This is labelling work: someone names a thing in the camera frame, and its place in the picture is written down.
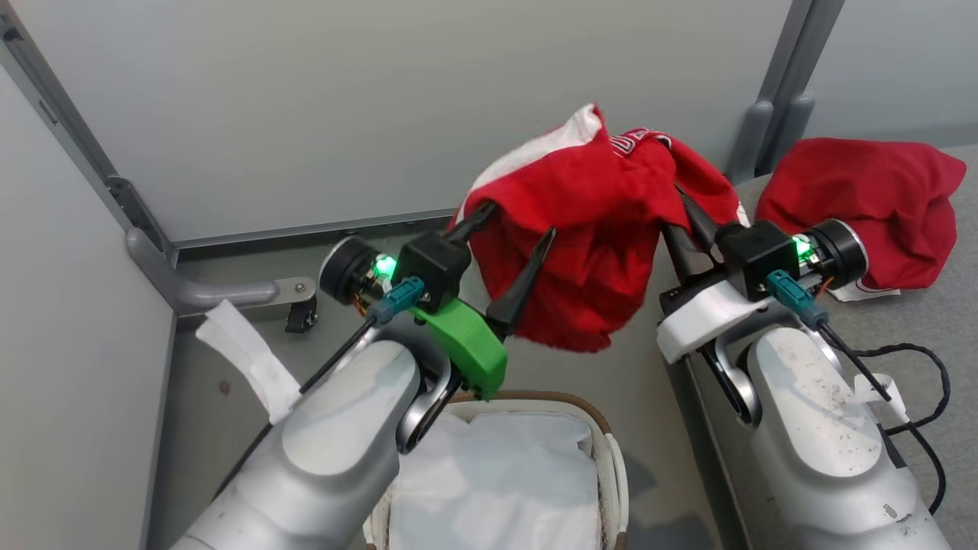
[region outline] white fabric trim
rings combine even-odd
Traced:
[[[489,164],[489,167],[479,174],[479,177],[475,178],[472,186],[468,188],[466,198],[472,194],[472,191],[488,185],[503,176],[512,174],[554,151],[569,147],[580,147],[591,143],[595,139],[595,136],[598,135],[599,130],[601,130],[601,119],[595,113],[594,104],[588,104],[579,109],[560,128],[531,139],[509,153],[506,153],[492,164]],[[460,222],[465,218],[466,201],[462,200],[462,206],[459,208],[456,222]]]
[[[835,299],[839,301],[862,301],[864,299],[880,298],[884,296],[899,296],[900,289],[877,290],[867,287],[863,280],[849,283],[848,285],[836,290],[828,290]]]

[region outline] green led light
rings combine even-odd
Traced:
[[[795,235],[791,240],[795,242],[795,250],[798,253],[799,261],[808,261],[815,254],[815,248],[812,247],[812,244],[807,239]]]
[[[386,255],[379,257],[377,262],[374,263],[374,274],[376,276],[384,276],[390,279],[394,276],[394,269],[397,267],[397,260],[393,257]]]

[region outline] white tape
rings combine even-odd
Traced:
[[[299,384],[279,361],[258,331],[227,300],[207,311],[197,338],[224,355],[247,378],[258,400],[276,424],[299,400]]]
[[[909,422],[911,419],[907,416],[907,405],[904,404],[903,398],[900,397],[900,391],[897,390],[897,384],[893,382],[893,377],[875,373],[873,373],[873,376],[876,377],[876,380],[879,381],[886,392],[890,394],[890,408],[896,413],[897,418],[904,424]],[[855,394],[856,400],[860,403],[884,400],[883,396],[876,391],[876,388],[869,383],[869,379],[861,374],[856,375],[853,386],[853,393]]]

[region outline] black cable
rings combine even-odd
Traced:
[[[944,414],[944,411],[948,408],[948,402],[951,400],[951,377],[948,375],[948,368],[944,366],[944,362],[941,361],[941,358],[938,357],[936,353],[923,345],[908,344],[904,342],[901,344],[885,345],[883,347],[878,347],[877,349],[853,350],[853,352],[860,357],[879,357],[895,351],[918,351],[923,353],[924,355],[930,357],[930,360],[934,362],[934,365],[937,366],[937,370],[941,373],[941,390],[943,392],[943,395],[941,395],[941,400],[937,403],[937,407],[934,409],[933,413],[913,422],[913,425],[916,428],[926,426],[927,424],[937,420],[938,417]],[[906,425],[896,426],[887,430],[886,434],[902,434],[903,432],[906,432],[907,429],[908,428]]]
[[[881,347],[880,349],[860,351],[859,353],[857,353],[852,348],[847,346],[846,343],[842,341],[842,338],[840,338],[839,335],[835,334],[835,331],[829,328],[827,322],[822,321],[821,323],[819,323],[819,331],[827,340],[829,340],[831,344],[835,344],[833,347],[842,351],[847,357],[849,357],[849,360],[851,360],[853,364],[856,365],[856,368],[859,369],[861,373],[863,373],[863,376],[865,376],[867,380],[869,380],[869,383],[887,401],[891,399],[890,394],[886,392],[886,388],[884,388],[883,385],[881,385],[879,381],[876,380],[876,377],[872,375],[872,373],[869,371],[867,366],[863,363],[862,359],[860,359],[860,353],[863,354],[864,356],[878,356],[892,351],[897,351],[900,349],[914,349],[915,351],[919,351],[919,349],[916,348],[922,347],[919,345],[914,347],[909,347],[912,346],[913,344],[898,344],[896,346],[885,346],[885,347]],[[888,351],[878,352],[887,347],[898,347],[899,349],[890,349]],[[947,378],[947,369],[944,367],[944,363],[942,363],[941,360],[937,358],[937,355],[935,355],[933,351],[930,351],[930,349],[927,349],[927,351],[922,351],[921,353],[925,353],[929,357],[931,357],[931,359],[934,359],[935,364],[937,364],[938,368],[941,370],[942,385],[944,384],[945,381],[947,381],[948,389],[945,392],[945,397],[947,397],[948,395],[950,395],[950,379]],[[946,399],[942,399],[942,404],[944,405],[944,407],[942,408],[942,406],[939,404],[938,410],[935,411],[935,414],[931,416],[937,418],[937,416],[940,416],[940,414],[944,412],[944,408],[947,407]],[[934,465],[934,472],[937,474],[937,493],[934,495],[934,500],[931,501],[930,506],[928,507],[931,516],[933,516],[935,513],[937,513],[937,509],[941,507],[941,502],[944,501],[944,493],[947,491],[948,480],[944,472],[944,466],[941,464],[941,460],[937,457],[937,453],[934,452],[934,448],[930,446],[930,443],[927,442],[927,439],[925,439],[923,437],[923,434],[920,433],[920,430],[917,429],[916,424],[917,423],[914,422],[907,422],[906,424],[903,425],[903,431],[910,431],[910,433],[913,435],[913,438],[916,439],[918,443],[920,443],[920,447],[923,449],[925,453],[927,453],[927,457],[930,458],[931,463],[933,463]]]
[[[367,317],[367,319],[364,321],[364,324],[360,325],[360,328],[357,329],[355,333],[353,333],[353,336],[347,339],[346,342],[344,342],[343,345],[341,345],[339,349],[336,350],[336,353],[331,355],[330,358],[326,360],[326,363],[323,363],[323,366],[320,367],[319,370],[316,371],[315,374],[313,374],[312,377],[310,377],[305,384],[299,387],[299,393],[305,394],[307,391],[312,389],[313,386],[316,386],[316,383],[319,382],[319,380],[323,378],[323,376],[326,375],[326,373],[330,372],[330,369],[333,368],[336,362],[339,361],[339,359],[343,355],[345,355],[354,345],[356,345],[356,343],[359,342],[360,339],[362,339],[364,335],[367,334],[367,331],[369,331],[376,323],[377,323],[376,318]],[[261,432],[258,432],[258,435],[255,436],[251,444],[247,447],[247,449],[244,450],[244,453],[242,454],[241,458],[238,459],[238,462],[236,462],[235,465],[231,467],[231,470],[228,472],[228,474],[224,476],[223,480],[221,480],[221,484],[218,485],[217,491],[214,493],[214,497],[211,500],[216,499],[222,492],[224,492],[224,489],[228,487],[228,483],[230,483],[231,480],[235,478],[238,472],[241,471],[242,466],[244,466],[245,462],[247,462],[247,459],[251,457],[251,453],[254,452],[254,449],[258,448],[258,444],[260,444],[262,439],[264,439],[265,436],[268,435],[268,433],[271,431],[272,431],[272,424],[269,423],[266,424],[265,427],[261,429]]]
[[[934,463],[934,472],[937,474],[937,493],[934,494],[934,500],[930,502],[930,506],[927,508],[930,515],[933,516],[937,513],[937,509],[941,507],[941,502],[944,501],[944,493],[948,489],[948,478],[944,474],[944,466],[941,464],[941,459],[937,458],[937,453],[934,452],[933,447],[930,446],[927,439],[923,438],[920,430],[913,425],[913,422],[907,422],[904,426],[913,434],[913,438],[920,443],[923,452],[927,453],[930,461]]]
[[[876,380],[876,377],[872,375],[872,373],[869,371],[869,368],[866,366],[863,360],[859,358],[859,355],[856,355],[856,352],[853,351],[849,346],[847,346],[846,343],[843,342],[842,339],[839,337],[839,335],[835,334],[835,331],[829,328],[827,322],[822,321],[821,323],[819,323],[819,330],[820,332],[822,332],[822,336],[824,336],[831,343],[835,344],[835,347],[839,351],[842,351],[843,353],[846,354],[847,357],[849,357],[849,359],[853,362],[853,364],[856,365],[856,368],[859,369],[859,372],[863,373],[863,376],[865,376],[866,379],[869,380],[869,383],[873,386],[874,389],[876,389],[877,392],[879,392],[879,394],[883,397],[885,401],[889,402],[891,399],[893,399],[893,397],[891,397],[890,394],[886,391],[886,388],[884,388],[883,385],[880,384],[878,380]]]

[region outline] green 3d-printed part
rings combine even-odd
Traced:
[[[457,298],[434,314],[417,307],[411,312],[427,323],[468,386],[483,399],[491,399],[506,377],[508,357],[482,316]]]

